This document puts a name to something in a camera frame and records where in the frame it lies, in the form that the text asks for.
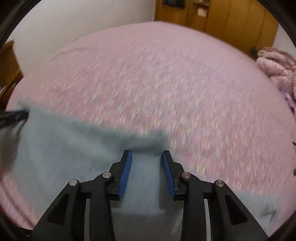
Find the pink quilted blanket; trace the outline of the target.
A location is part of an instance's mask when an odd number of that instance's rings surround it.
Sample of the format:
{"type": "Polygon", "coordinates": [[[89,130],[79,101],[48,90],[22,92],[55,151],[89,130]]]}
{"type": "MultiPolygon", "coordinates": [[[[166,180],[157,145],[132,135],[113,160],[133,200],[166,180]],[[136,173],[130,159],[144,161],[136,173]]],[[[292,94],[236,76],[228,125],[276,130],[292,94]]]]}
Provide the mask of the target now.
{"type": "Polygon", "coordinates": [[[281,91],[295,98],[295,58],[288,52],[265,47],[265,57],[257,58],[256,64],[281,91]]]}

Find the wooden wardrobe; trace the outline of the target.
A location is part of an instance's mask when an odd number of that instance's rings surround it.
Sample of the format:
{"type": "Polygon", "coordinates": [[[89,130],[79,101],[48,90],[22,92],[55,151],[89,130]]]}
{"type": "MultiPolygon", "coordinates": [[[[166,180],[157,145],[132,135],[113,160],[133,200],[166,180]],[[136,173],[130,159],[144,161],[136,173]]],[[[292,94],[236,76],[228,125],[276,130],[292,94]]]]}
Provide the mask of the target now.
{"type": "Polygon", "coordinates": [[[272,47],[278,21],[259,1],[156,1],[155,20],[198,31],[234,46],[252,58],[272,47]]]}

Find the pink floral bed sheet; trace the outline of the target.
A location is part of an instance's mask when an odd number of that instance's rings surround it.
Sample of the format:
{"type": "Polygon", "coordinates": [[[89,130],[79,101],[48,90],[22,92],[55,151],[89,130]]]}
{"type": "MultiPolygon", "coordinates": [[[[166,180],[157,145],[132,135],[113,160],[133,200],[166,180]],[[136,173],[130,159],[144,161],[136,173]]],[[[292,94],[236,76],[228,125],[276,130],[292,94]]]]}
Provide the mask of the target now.
{"type": "Polygon", "coordinates": [[[24,126],[1,131],[1,163],[18,211],[36,223],[72,178],[86,181],[134,152],[125,230],[175,235],[162,150],[202,180],[222,179],[272,233],[295,210],[295,122],[255,61],[205,33],[162,22],[75,40],[28,73],[8,110],[24,126]]]}

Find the grey-green knit pants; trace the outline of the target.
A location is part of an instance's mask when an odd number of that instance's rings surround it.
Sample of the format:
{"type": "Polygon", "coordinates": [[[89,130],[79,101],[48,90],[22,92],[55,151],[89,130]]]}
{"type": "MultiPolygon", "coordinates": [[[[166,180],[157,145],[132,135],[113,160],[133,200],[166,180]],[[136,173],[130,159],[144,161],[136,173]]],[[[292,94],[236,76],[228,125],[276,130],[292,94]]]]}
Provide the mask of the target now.
{"type": "Polygon", "coordinates": [[[2,180],[42,213],[14,240],[269,240],[278,203],[186,172],[158,133],[106,131],[32,106],[1,112],[2,180]]]}

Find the plush toy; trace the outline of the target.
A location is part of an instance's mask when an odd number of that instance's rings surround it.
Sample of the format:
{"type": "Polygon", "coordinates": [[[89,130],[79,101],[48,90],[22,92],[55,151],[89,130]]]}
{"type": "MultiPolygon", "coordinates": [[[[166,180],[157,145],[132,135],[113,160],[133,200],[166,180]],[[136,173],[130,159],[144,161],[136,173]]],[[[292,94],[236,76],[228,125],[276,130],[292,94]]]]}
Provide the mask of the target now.
{"type": "Polygon", "coordinates": [[[266,51],[264,49],[257,52],[257,57],[258,58],[265,57],[265,55],[266,55],[266,51]]]}

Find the wooden nightstand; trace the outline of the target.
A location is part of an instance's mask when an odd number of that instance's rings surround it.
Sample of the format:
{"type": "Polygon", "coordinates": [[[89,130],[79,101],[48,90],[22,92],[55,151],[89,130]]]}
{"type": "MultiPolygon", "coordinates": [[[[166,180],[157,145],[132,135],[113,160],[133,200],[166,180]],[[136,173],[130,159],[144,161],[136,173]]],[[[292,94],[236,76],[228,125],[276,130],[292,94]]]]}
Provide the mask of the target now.
{"type": "Polygon", "coordinates": [[[6,110],[11,94],[22,78],[23,73],[14,53],[14,41],[10,40],[1,48],[1,111],[6,110]]]}

